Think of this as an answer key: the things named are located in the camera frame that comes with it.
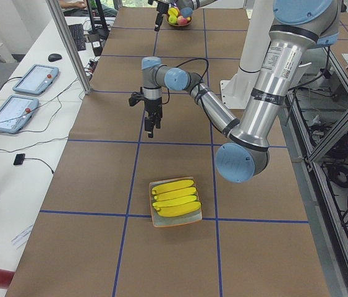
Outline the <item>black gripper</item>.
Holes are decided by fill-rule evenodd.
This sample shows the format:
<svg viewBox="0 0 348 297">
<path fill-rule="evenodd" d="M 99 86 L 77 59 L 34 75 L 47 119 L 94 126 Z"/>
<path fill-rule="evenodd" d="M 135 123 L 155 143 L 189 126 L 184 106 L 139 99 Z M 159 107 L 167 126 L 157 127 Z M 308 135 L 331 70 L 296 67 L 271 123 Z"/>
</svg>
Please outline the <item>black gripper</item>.
<svg viewBox="0 0 348 297">
<path fill-rule="evenodd" d="M 158 11 L 158 14 L 156 16 L 156 20 L 155 20 L 155 27 L 154 27 L 154 31 L 158 32 L 160 30 L 160 27 L 163 23 L 163 14 L 167 14 L 168 13 L 168 9 L 169 9 L 169 1 L 167 0 L 156 0 L 157 4 L 157 8 L 156 10 Z"/>
<path fill-rule="evenodd" d="M 161 128 L 161 120 L 163 117 L 162 98 L 157 99 L 145 99 L 145 110 L 148 113 L 148 117 L 144 119 L 144 130 L 148 135 L 148 138 L 153 138 L 154 127 L 156 129 Z"/>
</svg>

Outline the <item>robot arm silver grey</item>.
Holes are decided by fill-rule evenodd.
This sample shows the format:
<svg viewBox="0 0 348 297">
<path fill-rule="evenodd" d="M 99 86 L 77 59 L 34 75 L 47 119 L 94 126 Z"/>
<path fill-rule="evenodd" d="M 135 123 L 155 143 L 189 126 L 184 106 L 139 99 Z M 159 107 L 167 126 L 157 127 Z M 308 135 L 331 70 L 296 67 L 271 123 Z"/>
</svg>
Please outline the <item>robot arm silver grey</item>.
<svg viewBox="0 0 348 297">
<path fill-rule="evenodd" d="M 176 25 L 184 25 L 191 19 L 194 10 L 214 3 L 214 0 L 194 0 L 194 1 L 156 1 L 158 3 L 156 10 L 158 15 L 156 16 L 154 30 L 158 32 L 160 26 L 163 23 L 163 15 L 168 15 L 169 19 L 172 19 L 171 15 L 176 17 Z"/>
<path fill-rule="evenodd" d="M 141 99 L 149 136 L 163 117 L 162 88 L 186 91 L 215 128 L 229 139 L 215 156 L 219 174 L 233 183 L 248 181 L 269 162 L 268 134 L 284 103 L 306 50 L 330 46 L 338 36 L 340 1 L 274 1 L 270 44 L 241 118 L 217 98 L 194 72 L 169 67 L 155 56 L 142 59 Z"/>
</svg>

